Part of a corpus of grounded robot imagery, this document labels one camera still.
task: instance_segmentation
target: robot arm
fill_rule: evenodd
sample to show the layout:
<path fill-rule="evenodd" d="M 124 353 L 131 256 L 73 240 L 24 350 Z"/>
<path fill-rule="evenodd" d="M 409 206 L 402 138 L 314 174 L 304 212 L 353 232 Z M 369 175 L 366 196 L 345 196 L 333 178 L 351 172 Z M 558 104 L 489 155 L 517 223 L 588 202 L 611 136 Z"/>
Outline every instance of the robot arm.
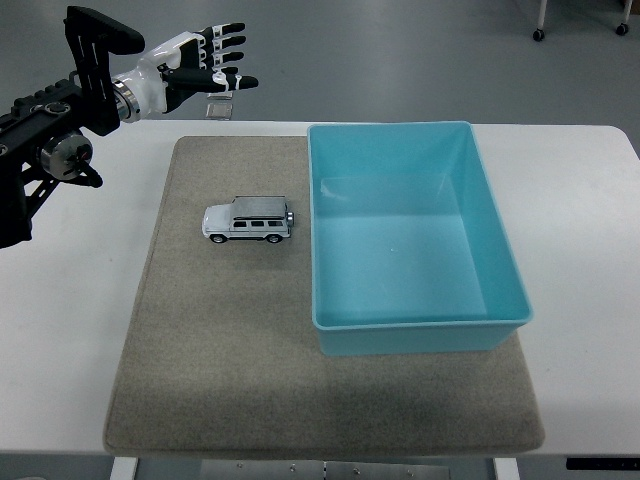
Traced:
<path fill-rule="evenodd" d="M 93 149 L 80 128 L 108 135 L 121 121 L 167 113 L 195 92 L 253 88 L 258 81 L 237 75 L 226 62 L 242 53 L 221 51 L 244 43 L 231 36 L 243 24 L 185 32 L 143 55 L 135 69 L 111 77 L 109 53 L 144 50 L 135 30 L 84 7 L 69 7 L 65 36 L 77 71 L 14 102 L 0 116 L 0 248 L 31 239 L 31 219 L 60 182 L 100 187 L 89 165 Z M 73 80 L 80 80 L 78 86 Z M 25 186 L 37 182 L 29 195 Z"/>

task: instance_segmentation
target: toy car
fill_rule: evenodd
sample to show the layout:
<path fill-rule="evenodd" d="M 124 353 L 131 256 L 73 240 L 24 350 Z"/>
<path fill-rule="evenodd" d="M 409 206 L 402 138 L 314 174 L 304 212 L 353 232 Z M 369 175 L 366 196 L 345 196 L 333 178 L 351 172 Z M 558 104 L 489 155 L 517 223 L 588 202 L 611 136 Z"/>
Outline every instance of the toy car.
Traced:
<path fill-rule="evenodd" d="M 291 236 L 293 212 L 286 198 L 238 196 L 225 205 L 206 209 L 202 234 L 213 243 L 227 240 L 266 240 L 278 243 Z"/>

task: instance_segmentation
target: caster wheel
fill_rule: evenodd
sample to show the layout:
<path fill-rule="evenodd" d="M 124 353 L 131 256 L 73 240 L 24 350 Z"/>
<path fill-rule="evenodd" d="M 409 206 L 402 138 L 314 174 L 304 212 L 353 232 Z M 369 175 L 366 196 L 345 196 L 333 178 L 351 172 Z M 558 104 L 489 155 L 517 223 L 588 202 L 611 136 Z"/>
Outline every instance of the caster wheel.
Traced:
<path fill-rule="evenodd" d="M 544 40 L 544 30 L 540 30 L 539 28 L 533 32 L 533 39 L 536 42 L 541 42 L 542 40 Z"/>
<path fill-rule="evenodd" d="M 616 33 L 621 37 L 625 36 L 627 33 L 629 33 L 629 25 L 627 25 L 626 23 L 621 23 L 620 25 L 618 25 L 618 28 L 616 28 Z"/>

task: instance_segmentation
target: metal stand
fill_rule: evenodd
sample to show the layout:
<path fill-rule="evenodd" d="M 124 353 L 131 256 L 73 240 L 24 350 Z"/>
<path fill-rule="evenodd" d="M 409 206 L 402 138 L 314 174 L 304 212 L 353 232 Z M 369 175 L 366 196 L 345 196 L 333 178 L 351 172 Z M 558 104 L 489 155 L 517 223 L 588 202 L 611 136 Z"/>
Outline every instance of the metal stand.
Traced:
<path fill-rule="evenodd" d="M 618 25 L 616 28 L 616 33 L 620 36 L 624 36 L 629 32 L 629 15 L 631 14 L 631 6 L 633 5 L 633 0 L 627 0 L 624 7 L 624 16 L 622 23 Z M 533 39 L 536 42 L 541 42 L 544 40 L 544 17 L 547 12 L 547 0 L 540 1 L 540 13 L 538 14 L 538 27 L 536 31 L 533 32 Z"/>

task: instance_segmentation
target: blue plastic bin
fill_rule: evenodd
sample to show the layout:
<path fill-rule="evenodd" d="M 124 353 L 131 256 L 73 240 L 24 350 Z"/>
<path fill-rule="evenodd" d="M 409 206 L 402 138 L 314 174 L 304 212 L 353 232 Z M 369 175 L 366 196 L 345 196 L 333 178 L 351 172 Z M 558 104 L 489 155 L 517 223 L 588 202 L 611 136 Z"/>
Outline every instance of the blue plastic bin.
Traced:
<path fill-rule="evenodd" d="M 489 350 L 530 308 L 465 122 L 309 128 L 326 355 Z"/>

